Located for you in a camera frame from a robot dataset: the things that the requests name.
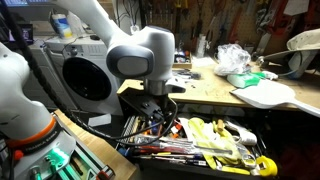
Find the table surface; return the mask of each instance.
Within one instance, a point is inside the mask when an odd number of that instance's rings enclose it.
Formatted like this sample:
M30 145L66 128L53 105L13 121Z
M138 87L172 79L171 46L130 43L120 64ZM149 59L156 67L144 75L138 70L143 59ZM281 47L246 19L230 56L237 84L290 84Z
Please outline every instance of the table surface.
M252 107L246 102L238 99L230 94L230 91L236 89L226 79L226 77L217 76L214 74L214 67L217 64L203 67L193 67L192 72L201 73L200 80L194 80L186 84L186 92L181 94L169 94L176 102L206 104L217 106L232 106L232 107ZM296 93L296 99L307 103L311 106L320 108L320 76L317 74L305 73L298 80L278 79L279 83L283 83L291 87ZM118 90L118 94L126 88L143 89L141 81L126 80ZM274 107L279 110L297 110L290 104L283 104Z
M116 176L114 180L133 178L137 170L136 167L105 140L83 130L69 120L60 110L56 110L55 114L104 164L110 166L115 171Z

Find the yellow tool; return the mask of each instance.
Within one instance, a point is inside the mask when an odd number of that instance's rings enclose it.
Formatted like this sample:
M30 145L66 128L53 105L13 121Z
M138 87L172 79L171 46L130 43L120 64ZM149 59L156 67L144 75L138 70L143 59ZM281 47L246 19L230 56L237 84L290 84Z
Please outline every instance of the yellow tool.
M276 176L278 174L277 165L272 159L261 156L256 159L256 162L261 176Z
M250 175L250 172L245 169L229 167L229 166L222 166L222 164L218 160L216 160L216 164L217 164L217 170L220 170L220 171Z

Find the green led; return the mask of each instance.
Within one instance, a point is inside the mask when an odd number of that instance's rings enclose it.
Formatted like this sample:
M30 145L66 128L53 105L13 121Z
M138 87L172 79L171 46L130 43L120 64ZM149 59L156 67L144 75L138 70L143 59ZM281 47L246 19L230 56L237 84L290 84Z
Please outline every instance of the green led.
M67 163L70 159L70 156L66 154L65 152L61 151L60 148L54 148L50 153L52 156L56 157L58 159L58 162L63 162L63 164Z
M36 175L36 180L42 180L42 178L41 178L41 175L40 175L40 174L37 174L37 175Z

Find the white robotic arm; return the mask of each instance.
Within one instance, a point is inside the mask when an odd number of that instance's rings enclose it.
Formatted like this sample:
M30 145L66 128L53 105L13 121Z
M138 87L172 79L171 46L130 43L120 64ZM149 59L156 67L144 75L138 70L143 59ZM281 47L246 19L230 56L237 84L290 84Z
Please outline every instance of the white robotic arm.
M115 76L122 79L143 77L144 89L151 95L165 95L173 89L184 92L181 81L169 81L175 50L171 32L145 27L129 36L109 19L97 0L52 0L52 3L73 12L90 25L108 47L107 65Z

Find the plastic bag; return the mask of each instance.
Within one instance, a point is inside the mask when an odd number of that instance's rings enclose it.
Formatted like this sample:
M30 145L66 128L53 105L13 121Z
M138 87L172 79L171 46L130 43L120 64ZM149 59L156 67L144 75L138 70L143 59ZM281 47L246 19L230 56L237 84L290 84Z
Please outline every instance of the plastic bag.
M246 65L250 60L250 54L238 44L218 46L219 64L214 69L214 72L219 76L242 74L246 71Z

